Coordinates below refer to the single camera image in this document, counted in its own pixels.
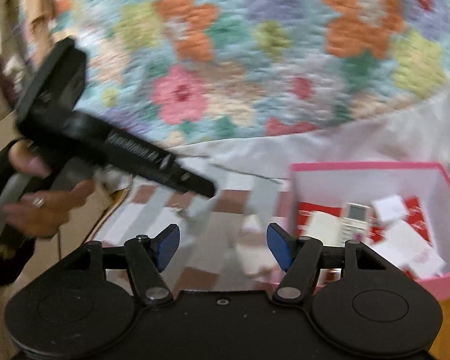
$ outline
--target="white box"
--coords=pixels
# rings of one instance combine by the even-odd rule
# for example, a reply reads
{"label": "white box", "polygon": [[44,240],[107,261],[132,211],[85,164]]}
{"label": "white box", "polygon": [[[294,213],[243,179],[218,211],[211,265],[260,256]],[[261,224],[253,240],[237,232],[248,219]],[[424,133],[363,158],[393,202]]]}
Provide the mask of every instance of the white box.
{"label": "white box", "polygon": [[382,199],[372,200],[378,223],[384,227],[394,221],[403,220],[408,216],[408,209],[403,198],[399,195],[390,195]]}
{"label": "white box", "polygon": [[445,261],[405,221],[394,222],[386,228],[384,235],[387,243],[404,256],[415,277],[428,279],[442,273]]}

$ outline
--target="gray grip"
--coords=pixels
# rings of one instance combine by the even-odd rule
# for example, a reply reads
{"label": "gray grip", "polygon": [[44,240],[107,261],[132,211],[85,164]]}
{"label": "gray grip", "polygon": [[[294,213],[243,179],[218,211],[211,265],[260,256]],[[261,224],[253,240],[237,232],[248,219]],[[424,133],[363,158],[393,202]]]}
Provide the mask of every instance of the gray grip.
{"label": "gray grip", "polygon": [[[89,179],[94,175],[94,168],[89,163],[72,158],[63,167],[51,186],[54,191],[71,191],[80,181]],[[20,200],[32,176],[15,173],[7,182],[0,195],[0,236],[6,225],[6,216],[3,207],[14,204]]]}
{"label": "gray grip", "polygon": [[32,176],[29,175],[15,173],[8,180],[5,188],[3,188],[0,195],[0,236],[2,235],[3,228],[6,225],[6,215],[3,213],[3,207],[7,204],[16,203],[20,199],[31,178]]}
{"label": "gray grip", "polygon": [[53,191],[71,191],[83,180],[94,176],[94,168],[78,157],[73,157],[63,167],[51,186]]}

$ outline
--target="ring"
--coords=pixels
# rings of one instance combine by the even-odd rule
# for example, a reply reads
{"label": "ring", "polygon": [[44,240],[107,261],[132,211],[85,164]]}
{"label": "ring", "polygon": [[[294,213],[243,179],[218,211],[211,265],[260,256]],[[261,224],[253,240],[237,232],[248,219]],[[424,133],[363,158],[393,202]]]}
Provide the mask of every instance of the ring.
{"label": "ring", "polygon": [[36,208],[41,208],[45,204],[45,200],[43,198],[36,197],[31,204],[33,204]]}

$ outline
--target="orange flower pattern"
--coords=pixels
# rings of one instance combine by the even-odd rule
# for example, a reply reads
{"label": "orange flower pattern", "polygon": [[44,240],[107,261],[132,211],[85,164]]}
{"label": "orange flower pattern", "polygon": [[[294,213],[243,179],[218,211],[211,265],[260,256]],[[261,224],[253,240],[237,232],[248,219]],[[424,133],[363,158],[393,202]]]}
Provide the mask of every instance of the orange flower pattern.
{"label": "orange flower pattern", "polygon": [[404,29],[400,0],[322,0],[341,13],[328,25],[327,52],[337,57],[370,50],[384,59],[390,35]]}
{"label": "orange flower pattern", "polygon": [[214,4],[195,6],[194,0],[159,0],[155,7],[178,56],[197,62],[213,59],[212,42],[204,30],[218,17],[219,9]]}

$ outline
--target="white bedsheet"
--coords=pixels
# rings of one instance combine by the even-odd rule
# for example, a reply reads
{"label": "white bedsheet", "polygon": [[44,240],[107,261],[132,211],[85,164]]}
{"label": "white bedsheet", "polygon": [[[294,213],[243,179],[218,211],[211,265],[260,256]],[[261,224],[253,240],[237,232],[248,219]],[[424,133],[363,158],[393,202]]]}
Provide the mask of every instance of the white bedsheet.
{"label": "white bedsheet", "polygon": [[287,178],[290,164],[327,161],[438,161],[450,166],[450,86],[416,106],[303,134],[181,146],[237,172]]}

